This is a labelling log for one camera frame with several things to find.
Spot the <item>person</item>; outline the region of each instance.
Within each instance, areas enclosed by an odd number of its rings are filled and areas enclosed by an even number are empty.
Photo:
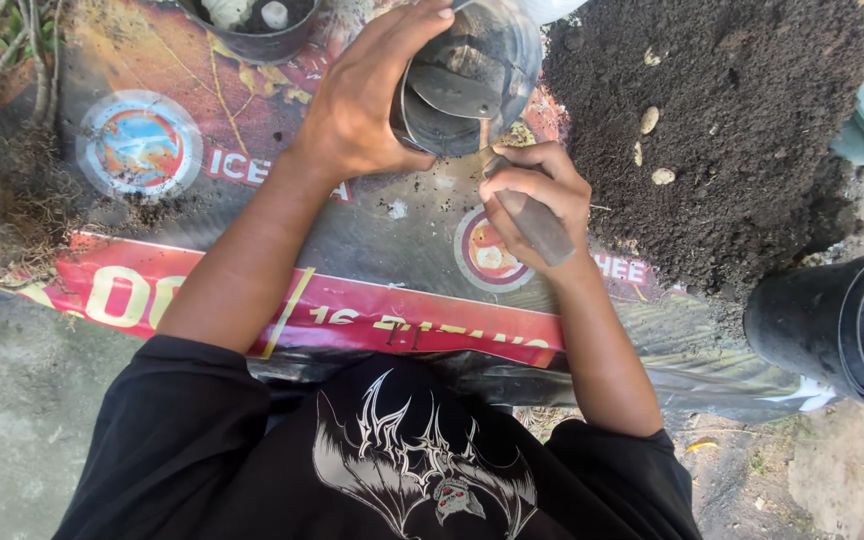
[[[55,539],[700,538],[690,475],[588,250],[546,267],[494,196],[532,195],[586,246],[591,188],[555,142],[497,149],[516,167],[479,193],[510,252],[558,295],[584,423],[543,445],[409,358],[376,353],[266,429],[273,396],[243,354],[334,187],[433,165],[396,140],[389,111],[450,6],[394,8],[330,66],[294,143],[108,388]]]

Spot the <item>yellow leaf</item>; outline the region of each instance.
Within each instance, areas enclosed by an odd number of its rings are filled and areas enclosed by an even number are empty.
[[[689,447],[685,449],[685,453],[688,454],[689,452],[699,450],[700,448],[702,448],[704,446],[711,446],[711,447],[719,448],[718,443],[714,443],[713,441],[705,441],[702,443],[695,443],[693,445],[689,445]]]

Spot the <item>left hand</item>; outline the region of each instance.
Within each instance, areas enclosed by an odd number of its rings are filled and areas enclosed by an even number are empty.
[[[431,168],[435,155],[402,146],[389,116],[409,59],[455,21],[451,5],[418,0],[366,24],[322,76],[288,152],[336,185],[364,174]]]

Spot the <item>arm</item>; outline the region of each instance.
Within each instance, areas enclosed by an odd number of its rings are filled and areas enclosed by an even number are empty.
[[[558,296],[562,333],[575,398],[585,421],[629,436],[652,436],[663,428],[662,412],[652,382],[642,367],[629,335],[618,320],[598,266],[586,247],[592,189],[558,142],[495,151],[517,166],[500,171],[479,187],[488,221],[509,251],[542,273]],[[493,194],[511,189],[546,203],[562,220],[575,255],[549,268],[531,248]]]
[[[451,4],[421,0],[366,25],[322,77],[292,146],[189,274],[158,335],[245,353],[279,308],[312,221],[339,183],[431,168],[433,155],[396,140],[389,113],[408,60],[452,24]]]

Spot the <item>potting soil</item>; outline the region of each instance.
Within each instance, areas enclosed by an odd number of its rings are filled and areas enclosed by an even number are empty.
[[[741,301],[856,227],[835,195],[843,167],[817,170],[863,78],[855,2],[602,0],[548,37],[569,153],[607,208],[589,227],[636,246],[667,285]],[[658,123],[641,134],[651,106]],[[656,184],[660,167],[675,180]]]

